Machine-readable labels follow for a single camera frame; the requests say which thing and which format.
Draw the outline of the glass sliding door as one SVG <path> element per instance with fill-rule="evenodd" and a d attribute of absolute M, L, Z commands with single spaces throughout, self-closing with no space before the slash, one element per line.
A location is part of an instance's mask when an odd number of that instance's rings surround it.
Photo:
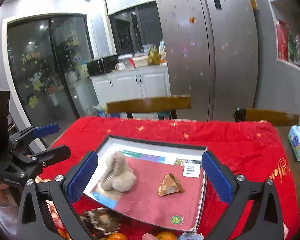
<path fill-rule="evenodd" d="M 93 59 L 87 18 L 53 15 L 10 23 L 7 49 L 12 80 L 29 122 L 59 124 L 96 114 L 87 64 Z"/>

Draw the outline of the brown white frilly scrunchie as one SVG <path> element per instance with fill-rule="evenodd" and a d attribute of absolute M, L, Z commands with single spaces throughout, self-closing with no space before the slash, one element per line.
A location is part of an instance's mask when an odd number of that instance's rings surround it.
<path fill-rule="evenodd" d="M 121 226 L 119 214 L 104 207 L 84 211 L 79 217 L 94 239 L 105 239 L 118 233 Z"/>

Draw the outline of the red blanket with bears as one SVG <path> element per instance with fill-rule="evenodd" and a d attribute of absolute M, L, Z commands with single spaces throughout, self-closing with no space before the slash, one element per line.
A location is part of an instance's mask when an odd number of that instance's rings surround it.
<path fill-rule="evenodd" d="M 76 120 L 55 141 L 67 145 L 71 157 L 44 169 L 41 177 L 52 179 L 65 174 L 88 152 L 97 149 L 108 135 L 207 146 L 219 161 L 235 174 L 276 186 L 285 224 L 285 238 L 291 239 L 299 227 L 295 183 L 282 139 L 268 122 L 200 122 L 84 117 Z"/>

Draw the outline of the beige fluffy hair claw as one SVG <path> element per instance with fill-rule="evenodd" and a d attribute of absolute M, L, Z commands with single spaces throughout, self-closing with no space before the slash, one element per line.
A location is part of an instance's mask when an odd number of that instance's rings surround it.
<path fill-rule="evenodd" d="M 135 184 L 136 176 L 120 151 L 111 155 L 106 166 L 107 169 L 100 179 L 100 185 L 104 191 L 115 190 L 124 193 Z"/>

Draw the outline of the black microwave oven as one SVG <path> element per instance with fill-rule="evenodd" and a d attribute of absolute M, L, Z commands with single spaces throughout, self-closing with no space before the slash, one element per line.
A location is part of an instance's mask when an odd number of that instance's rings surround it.
<path fill-rule="evenodd" d="M 88 73 L 90 76 L 111 73 L 115 70 L 117 63 L 119 63 L 119 60 L 116 54 L 93 60 L 87 63 Z"/>

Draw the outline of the gold foil wrapped candy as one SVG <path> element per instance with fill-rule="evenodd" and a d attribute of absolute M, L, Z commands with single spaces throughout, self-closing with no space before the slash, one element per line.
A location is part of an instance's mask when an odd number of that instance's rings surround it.
<path fill-rule="evenodd" d="M 159 187 L 158 196 L 166 196 L 174 193 L 184 193 L 185 190 L 180 181 L 172 173 L 165 174 Z"/>

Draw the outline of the wooden chair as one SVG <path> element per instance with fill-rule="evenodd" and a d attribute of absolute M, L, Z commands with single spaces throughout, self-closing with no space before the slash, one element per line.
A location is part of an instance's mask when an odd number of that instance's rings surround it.
<path fill-rule="evenodd" d="M 169 119 L 177 119 L 177 110 L 192 108 L 189 94 L 108 102 L 106 106 L 108 114 L 126 113 L 128 119 L 133 118 L 133 113 L 162 112 L 168 112 L 170 114 Z"/>
<path fill-rule="evenodd" d="M 237 108 L 233 114 L 235 122 L 267 121 L 273 126 L 293 126 L 299 124 L 300 115 L 292 112 L 273 111 L 255 108 Z"/>

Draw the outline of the black shallow box tray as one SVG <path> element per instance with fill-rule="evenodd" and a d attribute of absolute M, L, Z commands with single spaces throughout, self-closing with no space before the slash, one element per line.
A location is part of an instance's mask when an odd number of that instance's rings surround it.
<path fill-rule="evenodd" d="M 120 151 L 132 168 L 136 182 L 125 193 L 101 188 L 107 160 Z M 157 142 L 114 135 L 98 146 L 98 167 L 84 194 L 126 217 L 161 228 L 196 232 L 205 201 L 207 176 L 201 166 L 206 146 Z M 183 193 L 158 195 L 163 178 L 172 174 Z"/>

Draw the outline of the white kitchen cabinet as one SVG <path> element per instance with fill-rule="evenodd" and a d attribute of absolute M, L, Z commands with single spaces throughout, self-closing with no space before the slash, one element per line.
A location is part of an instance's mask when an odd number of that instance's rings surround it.
<path fill-rule="evenodd" d="M 166 64 L 117 70 L 91 80 L 100 104 L 171 94 Z"/>

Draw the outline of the silver double door refrigerator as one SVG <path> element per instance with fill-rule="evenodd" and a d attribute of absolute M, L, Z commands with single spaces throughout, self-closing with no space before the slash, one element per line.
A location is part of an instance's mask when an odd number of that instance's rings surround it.
<path fill-rule="evenodd" d="M 156 0 L 172 95 L 189 94 L 182 119 L 232 121 L 254 104 L 258 40 L 250 0 Z"/>

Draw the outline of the white wall shelf unit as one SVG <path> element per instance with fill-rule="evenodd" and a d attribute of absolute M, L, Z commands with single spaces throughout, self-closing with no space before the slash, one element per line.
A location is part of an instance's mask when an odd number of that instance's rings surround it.
<path fill-rule="evenodd" d="M 276 60 L 300 71 L 300 5 L 268 0 L 275 28 Z"/>

